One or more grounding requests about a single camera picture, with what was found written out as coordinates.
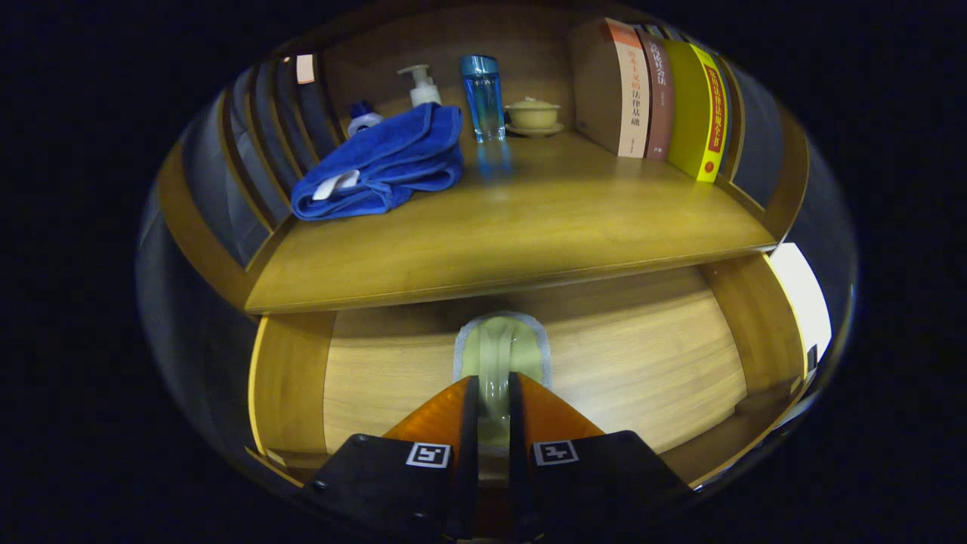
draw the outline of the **yellow book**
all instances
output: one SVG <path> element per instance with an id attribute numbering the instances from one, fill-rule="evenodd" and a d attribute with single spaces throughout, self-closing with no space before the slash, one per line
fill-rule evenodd
<path id="1" fill-rule="evenodd" d="M 724 152 L 728 111 L 716 62 L 686 42 L 665 41 L 675 76 L 675 124 L 668 162 L 698 181 L 712 183 Z"/>

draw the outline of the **white towel tag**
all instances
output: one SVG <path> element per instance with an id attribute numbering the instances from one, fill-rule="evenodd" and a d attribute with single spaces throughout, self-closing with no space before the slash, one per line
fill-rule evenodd
<path id="1" fill-rule="evenodd" d="M 360 179 L 360 172 L 358 170 L 349 170 L 346 173 L 340 175 L 334 175 L 333 177 L 323 181 L 319 184 L 319 187 L 312 194 L 313 200 L 325 200 L 329 198 L 329 195 L 333 193 L 336 189 L 342 189 L 344 187 L 353 187 L 356 185 Z"/>

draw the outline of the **saucer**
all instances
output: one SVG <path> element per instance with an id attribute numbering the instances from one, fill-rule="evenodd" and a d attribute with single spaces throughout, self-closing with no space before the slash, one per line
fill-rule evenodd
<path id="1" fill-rule="evenodd" d="M 554 126 L 549 129 L 520 129 L 515 127 L 513 124 L 507 124 L 507 130 L 511 131 L 516 135 L 528 136 L 528 137 L 543 137 L 543 136 L 553 136 L 564 130 L 564 125 L 561 123 L 554 123 Z"/>

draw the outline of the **beige book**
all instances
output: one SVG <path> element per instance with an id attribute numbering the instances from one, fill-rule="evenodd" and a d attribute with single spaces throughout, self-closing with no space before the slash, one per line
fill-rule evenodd
<path id="1" fill-rule="evenodd" d="M 634 29 L 601 17 L 572 29 L 568 41 L 577 130 L 619 157 L 644 158 L 651 90 Z"/>

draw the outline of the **blue bottle cap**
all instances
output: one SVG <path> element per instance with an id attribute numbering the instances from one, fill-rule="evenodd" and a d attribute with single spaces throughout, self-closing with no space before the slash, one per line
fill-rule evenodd
<path id="1" fill-rule="evenodd" d="M 497 74 L 497 59 L 484 55 L 464 55 L 460 57 L 460 73 L 464 76 Z"/>
<path id="2" fill-rule="evenodd" d="M 353 119 L 362 117 L 367 113 L 372 113 L 372 106 L 370 106 L 369 102 L 365 100 L 356 102 L 355 104 L 349 106 L 349 115 L 352 116 Z"/>

